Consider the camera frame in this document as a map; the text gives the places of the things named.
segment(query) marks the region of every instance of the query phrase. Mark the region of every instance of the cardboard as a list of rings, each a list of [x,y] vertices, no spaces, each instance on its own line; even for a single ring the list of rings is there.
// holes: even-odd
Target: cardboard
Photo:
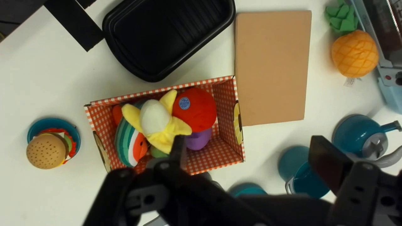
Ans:
[[[240,13],[236,78],[242,126],[304,118],[310,11]]]

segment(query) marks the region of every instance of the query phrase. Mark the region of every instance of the basket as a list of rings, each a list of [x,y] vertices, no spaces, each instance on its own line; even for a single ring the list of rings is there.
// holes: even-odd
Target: basket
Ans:
[[[116,104],[134,103],[144,99],[160,99],[171,89],[185,89],[190,87],[201,88],[215,98],[217,121],[212,127],[212,138],[202,151],[186,151],[181,167],[190,175],[198,175],[211,170],[244,162],[244,146],[235,136],[234,108],[237,103],[236,83],[234,77],[200,80],[162,89],[94,101],[85,106],[99,153],[107,171],[124,168],[113,146],[116,126],[113,123],[112,108]],[[146,161],[141,161],[137,171],[144,168]]]

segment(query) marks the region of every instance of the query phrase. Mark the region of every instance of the white table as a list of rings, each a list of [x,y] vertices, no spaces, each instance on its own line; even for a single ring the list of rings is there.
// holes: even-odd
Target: white table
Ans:
[[[98,0],[88,13],[100,25],[107,6]],[[309,144],[312,134],[330,138],[334,124],[348,113],[369,114],[379,123],[402,116],[384,107],[374,75],[353,87],[332,67],[329,28],[323,9],[327,1],[237,0],[239,11],[313,11],[305,118],[299,122],[246,127],[246,161],[212,172],[227,188],[241,181],[260,183],[269,193],[284,193],[276,172],[280,151]],[[144,83],[123,69],[106,42],[85,53],[41,9],[0,44],[0,225],[80,225],[103,182],[106,171],[94,144],[83,106],[90,101],[166,87],[188,80],[234,74],[232,26],[180,67],[168,79]],[[25,157],[26,129],[44,116],[62,116],[77,123],[82,148],[68,165],[40,171]],[[402,133],[388,133],[389,151],[402,144]],[[396,175],[398,166],[386,168]]]

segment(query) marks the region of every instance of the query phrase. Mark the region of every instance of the plush toy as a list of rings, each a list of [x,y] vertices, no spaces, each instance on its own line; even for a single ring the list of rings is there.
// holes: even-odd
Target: plush toy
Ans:
[[[211,128],[216,121],[215,99],[200,88],[190,88],[177,95],[173,116],[185,121],[193,133]]]
[[[26,157],[29,162],[43,170],[63,165],[68,156],[68,146],[63,138],[53,133],[41,133],[29,142]]]
[[[122,114],[122,106],[121,104],[112,107],[112,117],[113,117],[113,122],[116,126],[118,126],[122,122],[123,114]]]
[[[147,141],[163,153],[171,152],[176,136],[190,136],[192,132],[187,123],[172,117],[176,95],[176,90],[170,90],[161,101],[149,99],[144,102],[141,111],[132,104],[124,104],[122,108],[127,122],[143,133]]]
[[[119,160],[127,167],[134,167],[149,149],[146,137],[134,129],[124,118],[121,119],[114,137],[114,147]]]
[[[338,0],[335,4],[327,6],[325,18],[337,34],[352,33],[357,30],[359,24],[353,6],[344,0]]]
[[[153,158],[166,158],[168,155],[158,151],[156,147],[151,147],[151,156]]]
[[[77,149],[77,142],[74,141],[73,136],[63,128],[48,128],[48,129],[43,129],[40,132],[40,134],[43,133],[53,133],[53,134],[58,134],[60,138],[64,139],[64,143],[67,144],[68,148],[68,155],[67,158],[63,161],[63,165],[65,165],[69,160],[72,160],[78,149]]]
[[[212,136],[212,129],[206,129],[198,133],[192,133],[191,137],[186,141],[187,149],[191,151],[200,151],[205,148],[205,146],[209,143]]]
[[[357,30],[339,36],[332,44],[332,60],[338,70],[349,78],[368,74],[378,64],[378,49],[373,38]]]

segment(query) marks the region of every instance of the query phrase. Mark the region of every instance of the black container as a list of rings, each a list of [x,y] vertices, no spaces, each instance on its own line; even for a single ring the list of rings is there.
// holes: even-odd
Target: black container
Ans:
[[[103,20],[107,43],[131,73],[160,82],[231,24],[234,0],[124,0]]]

